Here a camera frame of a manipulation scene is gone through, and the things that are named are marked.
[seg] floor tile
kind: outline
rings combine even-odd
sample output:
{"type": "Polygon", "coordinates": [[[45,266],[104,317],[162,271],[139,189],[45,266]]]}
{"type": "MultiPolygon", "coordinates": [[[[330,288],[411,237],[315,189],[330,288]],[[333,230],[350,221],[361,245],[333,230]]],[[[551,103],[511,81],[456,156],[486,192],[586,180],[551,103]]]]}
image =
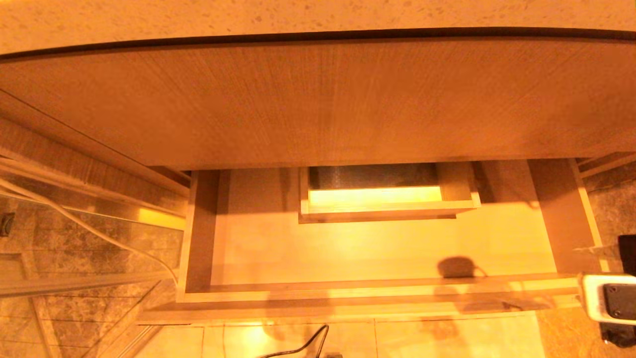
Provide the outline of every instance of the floor tile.
{"type": "Polygon", "coordinates": [[[90,348],[114,325],[113,322],[61,320],[53,320],[49,322],[52,323],[60,346],[65,347],[90,348]]]}
{"type": "Polygon", "coordinates": [[[46,357],[46,348],[42,343],[0,341],[0,357],[46,357]]]}
{"type": "Polygon", "coordinates": [[[546,358],[636,357],[636,347],[618,348],[600,338],[598,322],[582,308],[561,308],[537,312],[546,358]]]}
{"type": "Polygon", "coordinates": [[[199,358],[202,354],[203,332],[203,327],[164,327],[136,357],[199,358]]]}
{"type": "Polygon", "coordinates": [[[223,327],[206,327],[203,335],[202,358],[225,358],[223,327]]]}
{"type": "Polygon", "coordinates": [[[378,358],[544,357],[534,314],[474,320],[379,322],[378,358]]]}
{"type": "MultiPolygon", "coordinates": [[[[265,354],[294,350],[304,345],[320,326],[320,324],[298,324],[225,327],[225,357],[256,358],[265,354]]],[[[306,350],[286,357],[313,358],[320,338],[321,336],[306,350]]],[[[328,353],[340,353],[346,358],[376,357],[373,324],[330,324],[329,334],[322,349],[323,355],[328,353]]]]}

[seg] wood grain panel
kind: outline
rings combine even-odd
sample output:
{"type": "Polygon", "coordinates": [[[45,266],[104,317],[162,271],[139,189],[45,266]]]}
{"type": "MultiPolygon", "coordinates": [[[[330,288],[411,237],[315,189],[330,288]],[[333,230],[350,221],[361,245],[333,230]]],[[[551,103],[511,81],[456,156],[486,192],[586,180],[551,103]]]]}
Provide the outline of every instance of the wood grain panel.
{"type": "Polygon", "coordinates": [[[528,161],[537,189],[543,220],[559,273],[599,272],[601,264],[578,248],[600,244],[590,202],[580,179],[574,176],[574,160],[528,161]]]}
{"type": "Polygon", "coordinates": [[[135,162],[114,151],[94,139],[75,131],[73,128],[49,117],[47,114],[30,107],[0,90],[0,117],[28,128],[51,140],[59,142],[73,150],[89,155],[108,165],[138,176],[149,183],[175,192],[183,197],[188,196],[189,183],[170,179],[164,173],[135,162]]]}
{"type": "Polygon", "coordinates": [[[219,171],[195,171],[192,175],[186,230],[181,247],[178,297],[186,291],[207,287],[212,271],[219,171]]]}
{"type": "Polygon", "coordinates": [[[527,163],[484,168],[505,185],[494,183],[494,202],[456,219],[325,224],[298,223],[296,169],[231,170],[227,209],[201,236],[210,242],[214,235],[209,283],[438,278],[438,264],[453,257],[489,276],[555,272],[527,163]]]}
{"type": "Polygon", "coordinates": [[[4,61],[0,88],[149,166],[594,157],[636,150],[634,58],[568,38],[188,45],[4,61]]]}
{"type": "Polygon", "coordinates": [[[103,199],[124,201],[183,216],[186,200],[9,120],[0,118],[3,170],[80,190],[103,199]]]}

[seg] wooden drawer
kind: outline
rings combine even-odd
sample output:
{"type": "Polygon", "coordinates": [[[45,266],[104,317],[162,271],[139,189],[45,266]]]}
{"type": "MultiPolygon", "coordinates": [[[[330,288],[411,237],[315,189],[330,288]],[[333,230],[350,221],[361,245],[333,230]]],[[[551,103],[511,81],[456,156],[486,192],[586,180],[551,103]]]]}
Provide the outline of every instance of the wooden drawer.
{"type": "Polygon", "coordinates": [[[179,303],[141,322],[580,305],[576,274],[600,264],[575,250],[594,246],[598,232],[574,161],[446,165],[469,168],[479,208],[454,218],[313,224],[299,219],[303,169],[193,173],[179,303]]]}
{"type": "Polygon", "coordinates": [[[470,162],[431,165],[434,179],[430,185],[372,189],[313,189],[309,168],[300,168],[300,220],[309,223],[449,218],[481,205],[470,162]]]}

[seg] marble tile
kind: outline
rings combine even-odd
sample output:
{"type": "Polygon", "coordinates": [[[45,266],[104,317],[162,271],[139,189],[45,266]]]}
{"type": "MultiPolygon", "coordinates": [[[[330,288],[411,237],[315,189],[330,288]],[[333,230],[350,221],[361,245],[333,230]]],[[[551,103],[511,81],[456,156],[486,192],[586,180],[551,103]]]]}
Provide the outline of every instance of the marble tile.
{"type": "Polygon", "coordinates": [[[600,338],[598,322],[582,308],[537,311],[546,358],[636,357],[636,347],[621,349],[600,338]]]}
{"type": "Polygon", "coordinates": [[[153,287],[153,289],[144,296],[140,304],[132,307],[106,334],[100,337],[99,342],[88,351],[87,357],[101,356],[106,352],[113,343],[116,343],[116,341],[122,337],[122,334],[125,334],[127,328],[134,324],[136,316],[142,309],[154,307],[155,304],[163,304],[167,301],[174,302],[174,284],[170,281],[165,282],[170,283],[170,285],[164,286],[158,283],[153,287]]]}
{"type": "Polygon", "coordinates": [[[608,189],[617,184],[632,182],[635,178],[636,162],[631,162],[624,166],[583,178],[583,183],[585,183],[585,189],[591,194],[591,192],[599,189],[608,189]]]}
{"type": "Polygon", "coordinates": [[[22,261],[16,254],[0,254],[0,281],[21,280],[24,277],[22,261]]]}
{"type": "MultiPolygon", "coordinates": [[[[616,245],[618,236],[636,234],[636,181],[593,191],[589,197],[603,245],[616,245]]],[[[619,259],[608,263],[611,271],[623,271],[619,259]]]]}
{"type": "MultiPolygon", "coordinates": [[[[256,358],[265,354],[301,347],[320,328],[320,324],[225,327],[226,358],[256,358]]],[[[306,350],[288,357],[313,357],[321,337],[306,350]]],[[[329,325],[323,354],[340,353],[347,358],[375,357],[373,323],[336,323],[329,325]]]]}
{"type": "Polygon", "coordinates": [[[0,299],[0,317],[29,318],[34,315],[31,302],[25,297],[0,299]]]}
{"type": "Polygon", "coordinates": [[[62,358],[84,358],[87,352],[85,347],[60,347],[62,358]]]}
{"type": "Polygon", "coordinates": [[[378,322],[378,358],[544,357],[534,314],[517,317],[378,322]]]}
{"type": "Polygon", "coordinates": [[[58,297],[120,297],[135,298],[143,297],[150,289],[156,285],[156,282],[139,282],[130,285],[119,285],[110,287],[100,287],[98,289],[77,290],[58,294],[58,297]]]}
{"type": "Polygon", "coordinates": [[[51,321],[57,341],[63,347],[92,347],[110,328],[112,322],[51,321]]]}
{"type": "Polygon", "coordinates": [[[0,341],[40,343],[38,320],[31,317],[0,317],[0,341]]]}
{"type": "Polygon", "coordinates": [[[46,307],[44,297],[32,297],[31,302],[33,303],[34,311],[39,319],[43,339],[52,351],[52,357],[60,357],[59,342],[57,340],[57,335],[55,334],[55,329],[53,328],[53,321],[50,320],[50,317],[48,316],[48,308],[46,307]]]}
{"type": "Polygon", "coordinates": [[[35,236],[34,245],[50,250],[118,250],[116,246],[80,227],[72,230],[38,229],[35,236]]]}
{"type": "Polygon", "coordinates": [[[46,355],[46,347],[42,343],[0,341],[0,357],[33,358],[46,355]]]}
{"type": "Polygon", "coordinates": [[[116,322],[139,298],[46,296],[45,300],[53,320],[116,322]]]}
{"type": "MultiPolygon", "coordinates": [[[[155,256],[168,264],[168,266],[175,268],[179,265],[179,259],[181,253],[179,250],[147,250],[147,253],[155,256]]],[[[130,254],[127,261],[127,272],[146,272],[146,271],[159,271],[163,269],[155,261],[149,260],[147,257],[141,255],[130,254]]]]}
{"type": "Polygon", "coordinates": [[[21,201],[0,196],[0,213],[15,213],[21,201]]]}
{"type": "Polygon", "coordinates": [[[146,244],[144,249],[181,249],[183,232],[166,229],[164,227],[132,224],[130,226],[130,244],[140,247],[146,244]]]}
{"type": "Polygon", "coordinates": [[[78,225],[75,224],[71,219],[66,218],[59,212],[54,209],[44,206],[37,205],[36,207],[36,215],[38,217],[36,221],[36,230],[42,229],[55,229],[55,230],[77,230],[79,229],[78,225]]]}
{"type": "Polygon", "coordinates": [[[136,357],[201,357],[203,335],[203,327],[164,327],[136,357]]]}
{"type": "Polygon", "coordinates": [[[149,310],[162,304],[175,301],[177,288],[172,280],[160,281],[142,301],[141,308],[149,310]]]}
{"type": "Polygon", "coordinates": [[[124,250],[63,250],[51,251],[41,250],[33,252],[36,269],[39,273],[81,273],[106,274],[124,272],[152,271],[154,265],[148,258],[141,257],[148,261],[147,267],[131,267],[129,261],[132,256],[137,256],[132,252],[124,250]]]}

